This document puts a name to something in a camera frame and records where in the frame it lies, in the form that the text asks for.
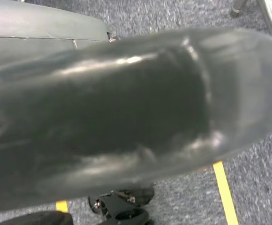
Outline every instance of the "gray object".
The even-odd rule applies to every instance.
[[[0,65],[108,40],[107,26],[98,19],[0,0]]]
[[[227,0],[27,1],[100,18],[110,24],[114,34],[128,37],[148,33],[150,28],[153,29],[151,32],[156,32],[193,26],[243,27],[267,31],[255,1],[249,1],[243,15],[233,20],[227,17],[231,4]],[[145,10],[138,12],[138,8]],[[248,148],[240,156],[224,162],[224,165],[239,224],[272,224],[272,191],[267,193],[263,188],[267,186],[272,190],[272,134],[264,142],[256,143],[254,148]],[[205,172],[193,172],[157,182],[156,195],[148,208],[157,225],[227,225],[218,189],[212,168],[208,167]],[[75,225],[100,222],[99,217],[90,212],[86,198],[69,199],[67,204]],[[54,208],[54,202],[11,210],[0,213],[0,221],[32,211]]]
[[[271,130],[272,37],[260,33],[172,31],[0,67],[0,210],[190,172]]]
[[[233,16],[238,16],[247,2],[248,0],[233,0],[231,14]],[[261,7],[268,31],[272,35],[272,0],[257,0],[257,2]]]

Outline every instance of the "shiny plastic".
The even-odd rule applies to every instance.
[[[108,41],[105,23],[57,8],[0,0],[0,38]]]
[[[272,131],[272,38],[184,30],[0,67],[0,210],[186,173]]]

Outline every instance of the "black tire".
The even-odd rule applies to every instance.
[[[0,225],[73,225],[73,221],[69,213],[42,211],[12,218]]]

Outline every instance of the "yellow floor marking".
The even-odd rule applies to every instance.
[[[213,164],[227,225],[238,225],[236,213],[222,162]]]
[[[68,212],[67,202],[66,200],[56,202],[56,210],[61,212]]]

